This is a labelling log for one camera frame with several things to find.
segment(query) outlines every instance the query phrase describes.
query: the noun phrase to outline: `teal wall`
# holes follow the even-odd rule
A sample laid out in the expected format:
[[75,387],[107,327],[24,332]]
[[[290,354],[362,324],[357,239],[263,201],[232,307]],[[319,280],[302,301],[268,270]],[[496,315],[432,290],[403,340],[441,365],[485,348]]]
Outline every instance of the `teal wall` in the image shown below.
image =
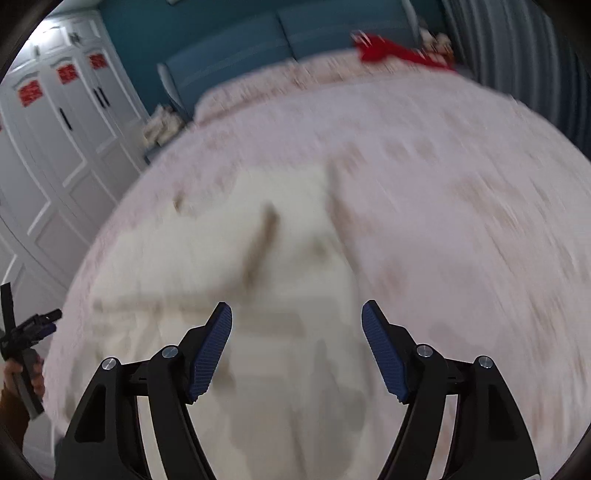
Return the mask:
[[[439,0],[411,1],[430,24],[428,17],[437,18]],[[172,7],[165,0],[104,0],[99,10],[131,82],[152,113],[158,103],[168,103],[157,63],[240,20],[298,3],[303,1],[181,0]]]

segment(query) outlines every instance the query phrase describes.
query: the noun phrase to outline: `sleeve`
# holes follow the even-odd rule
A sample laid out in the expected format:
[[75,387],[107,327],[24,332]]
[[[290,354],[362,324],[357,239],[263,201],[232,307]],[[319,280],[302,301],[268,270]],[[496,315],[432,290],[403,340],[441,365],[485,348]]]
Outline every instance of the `sleeve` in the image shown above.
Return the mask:
[[6,387],[2,390],[2,397],[0,397],[0,423],[5,426],[14,443],[22,450],[25,432],[29,425],[29,413],[21,399]]

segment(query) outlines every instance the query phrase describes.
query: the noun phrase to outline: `red decoration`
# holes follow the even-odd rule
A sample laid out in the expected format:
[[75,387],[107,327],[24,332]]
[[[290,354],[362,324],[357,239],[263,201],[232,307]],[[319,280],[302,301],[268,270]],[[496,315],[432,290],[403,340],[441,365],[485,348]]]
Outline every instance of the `red decoration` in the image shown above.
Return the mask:
[[360,33],[359,35],[353,35],[353,42],[361,54],[361,61],[383,61],[387,56],[393,55],[401,60],[418,63],[426,67],[454,71],[447,64],[439,63],[428,56],[423,56],[417,51],[395,44],[393,41],[379,35]]
[[88,55],[88,59],[90,60],[90,66],[94,70],[104,69],[105,67],[109,66],[109,64],[107,63],[107,59],[102,53]]
[[78,78],[78,72],[76,71],[76,67],[69,63],[68,65],[64,65],[63,67],[59,67],[57,69],[57,74],[60,77],[60,81],[62,85],[67,83],[73,82]]
[[41,85],[38,80],[33,80],[27,83],[24,87],[21,87],[18,91],[18,97],[21,99],[21,103],[24,107],[31,105],[35,100],[38,100],[43,96],[41,91]]

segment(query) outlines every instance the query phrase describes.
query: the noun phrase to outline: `ceiling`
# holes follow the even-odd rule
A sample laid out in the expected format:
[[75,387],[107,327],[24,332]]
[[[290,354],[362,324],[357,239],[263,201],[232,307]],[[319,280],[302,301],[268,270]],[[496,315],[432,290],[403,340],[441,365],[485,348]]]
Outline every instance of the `ceiling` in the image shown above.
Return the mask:
[[63,0],[63,2],[60,3],[51,14],[62,14],[72,10],[80,10],[82,8],[94,8],[101,2],[102,0]]

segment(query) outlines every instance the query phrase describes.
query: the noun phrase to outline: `grey curtain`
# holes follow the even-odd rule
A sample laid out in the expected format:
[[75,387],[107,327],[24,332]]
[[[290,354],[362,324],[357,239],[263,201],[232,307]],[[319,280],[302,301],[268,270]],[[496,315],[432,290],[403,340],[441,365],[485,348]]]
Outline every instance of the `grey curtain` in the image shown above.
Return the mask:
[[441,1],[476,81],[544,116],[591,158],[591,81],[550,17],[531,0]]

